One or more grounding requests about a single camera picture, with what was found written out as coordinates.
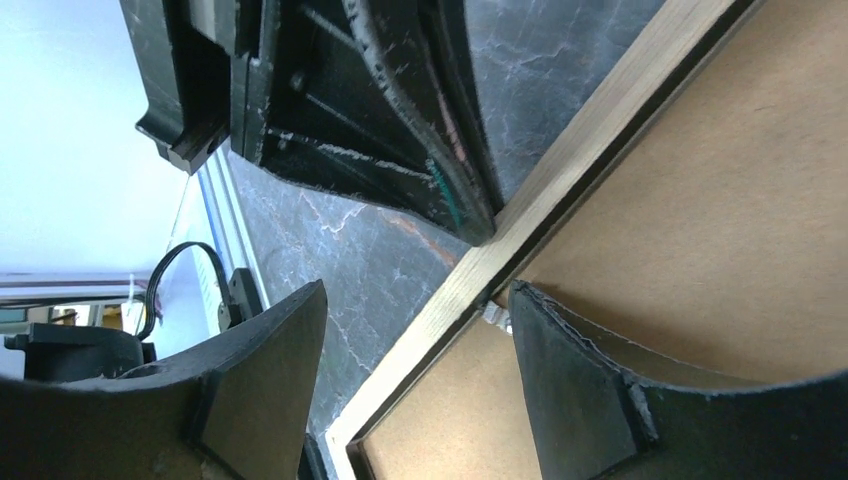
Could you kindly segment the brown frame backing board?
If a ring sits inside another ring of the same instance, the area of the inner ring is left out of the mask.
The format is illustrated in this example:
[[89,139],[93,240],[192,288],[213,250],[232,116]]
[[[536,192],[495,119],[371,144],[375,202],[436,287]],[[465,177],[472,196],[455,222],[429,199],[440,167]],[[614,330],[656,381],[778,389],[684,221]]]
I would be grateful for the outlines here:
[[675,359],[847,365],[847,5],[767,1],[522,272]]

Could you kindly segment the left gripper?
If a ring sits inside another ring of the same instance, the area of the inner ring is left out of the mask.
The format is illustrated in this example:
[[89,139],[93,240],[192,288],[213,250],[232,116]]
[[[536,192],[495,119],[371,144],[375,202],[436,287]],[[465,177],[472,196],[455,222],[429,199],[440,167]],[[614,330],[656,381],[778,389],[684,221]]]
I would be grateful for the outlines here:
[[148,107],[195,174],[229,134],[275,177],[415,216],[473,246],[504,200],[461,1],[120,4]]

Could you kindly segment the black wooden picture frame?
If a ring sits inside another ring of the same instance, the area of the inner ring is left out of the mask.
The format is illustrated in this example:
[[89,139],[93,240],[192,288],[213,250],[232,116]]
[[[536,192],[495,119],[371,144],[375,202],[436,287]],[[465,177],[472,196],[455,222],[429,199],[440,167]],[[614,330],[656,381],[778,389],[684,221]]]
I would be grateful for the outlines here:
[[461,258],[330,424],[324,436],[330,472],[355,477],[350,451],[757,7],[754,1],[663,4],[500,213],[495,238]]

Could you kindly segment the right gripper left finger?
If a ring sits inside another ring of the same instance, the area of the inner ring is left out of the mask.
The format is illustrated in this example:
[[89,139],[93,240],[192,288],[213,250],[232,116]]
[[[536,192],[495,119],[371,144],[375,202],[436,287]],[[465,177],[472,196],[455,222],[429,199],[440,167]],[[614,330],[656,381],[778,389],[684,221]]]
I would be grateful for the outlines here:
[[5,479],[294,479],[328,300],[259,315],[114,378],[1,382]]

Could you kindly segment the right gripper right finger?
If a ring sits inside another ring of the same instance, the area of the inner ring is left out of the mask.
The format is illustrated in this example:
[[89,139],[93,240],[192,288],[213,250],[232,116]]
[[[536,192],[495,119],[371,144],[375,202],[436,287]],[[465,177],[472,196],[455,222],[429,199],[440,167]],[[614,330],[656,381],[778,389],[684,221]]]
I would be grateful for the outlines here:
[[546,479],[843,479],[847,375],[762,384],[644,347],[524,281],[512,338]]

